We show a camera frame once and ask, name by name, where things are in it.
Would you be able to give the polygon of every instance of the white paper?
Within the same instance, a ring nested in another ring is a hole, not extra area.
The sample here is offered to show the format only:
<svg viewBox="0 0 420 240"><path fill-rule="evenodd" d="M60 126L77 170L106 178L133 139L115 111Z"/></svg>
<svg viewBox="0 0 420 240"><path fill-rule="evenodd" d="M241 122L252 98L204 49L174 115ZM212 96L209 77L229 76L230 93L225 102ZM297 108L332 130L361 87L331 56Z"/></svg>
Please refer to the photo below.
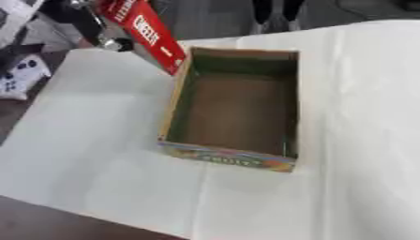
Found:
<svg viewBox="0 0 420 240"><path fill-rule="evenodd" d="M291 174L163 155L171 78L131 53L74 51L0 148L0 194L194 240L419 239L418 29L183 43L300 51Z"/></svg>

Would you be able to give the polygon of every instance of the red box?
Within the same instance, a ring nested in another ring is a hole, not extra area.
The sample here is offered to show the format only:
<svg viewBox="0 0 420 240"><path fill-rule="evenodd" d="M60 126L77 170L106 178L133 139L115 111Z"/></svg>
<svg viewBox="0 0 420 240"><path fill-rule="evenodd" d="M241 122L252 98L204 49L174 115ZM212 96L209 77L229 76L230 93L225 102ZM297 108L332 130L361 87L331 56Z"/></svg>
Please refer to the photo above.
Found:
<svg viewBox="0 0 420 240"><path fill-rule="evenodd" d="M183 49L146 1L106 1L101 12L141 43L169 74L175 74L186 58Z"/></svg>

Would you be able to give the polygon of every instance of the black pants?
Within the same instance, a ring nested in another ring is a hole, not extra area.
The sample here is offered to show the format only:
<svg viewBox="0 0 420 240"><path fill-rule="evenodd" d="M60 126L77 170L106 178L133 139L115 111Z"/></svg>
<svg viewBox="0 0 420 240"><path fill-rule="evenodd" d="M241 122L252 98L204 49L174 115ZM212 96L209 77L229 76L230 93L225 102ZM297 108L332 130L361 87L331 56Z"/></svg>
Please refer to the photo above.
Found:
<svg viewBox="0 0 420 240"><path fill-rule="evenodd" d="M252 0L254 4L255 20L259 24L265 23L273 11L274 0ZM283 0L283 16L287 21L296 19L299 8L305 0Z"/></svg>

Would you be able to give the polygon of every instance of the open cardboard box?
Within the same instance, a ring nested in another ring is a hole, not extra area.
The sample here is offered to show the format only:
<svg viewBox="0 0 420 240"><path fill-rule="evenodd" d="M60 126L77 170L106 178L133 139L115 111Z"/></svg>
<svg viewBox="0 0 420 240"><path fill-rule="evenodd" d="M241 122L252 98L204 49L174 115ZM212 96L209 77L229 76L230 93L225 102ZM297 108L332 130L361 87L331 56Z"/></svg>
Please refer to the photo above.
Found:
<svg viewBox="0 0 420 240"><path fill-rule="evenodd" d="M298 52L192 48L159 144L192 158L290 172L297 158Z"/></svg>

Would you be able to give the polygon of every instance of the game controller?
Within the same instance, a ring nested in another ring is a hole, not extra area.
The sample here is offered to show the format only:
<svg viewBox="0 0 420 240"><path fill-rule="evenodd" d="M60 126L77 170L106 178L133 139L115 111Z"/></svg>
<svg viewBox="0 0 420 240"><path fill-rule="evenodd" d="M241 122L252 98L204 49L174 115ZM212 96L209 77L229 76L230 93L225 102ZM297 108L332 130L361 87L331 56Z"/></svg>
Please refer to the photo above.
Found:
<svg viewBox="0 0 420 240"><path fill-rule="evenodd" d="M51 76L40 57L28 55L0 78L0 98L27 100L27 91L43 77Z"/></svg>

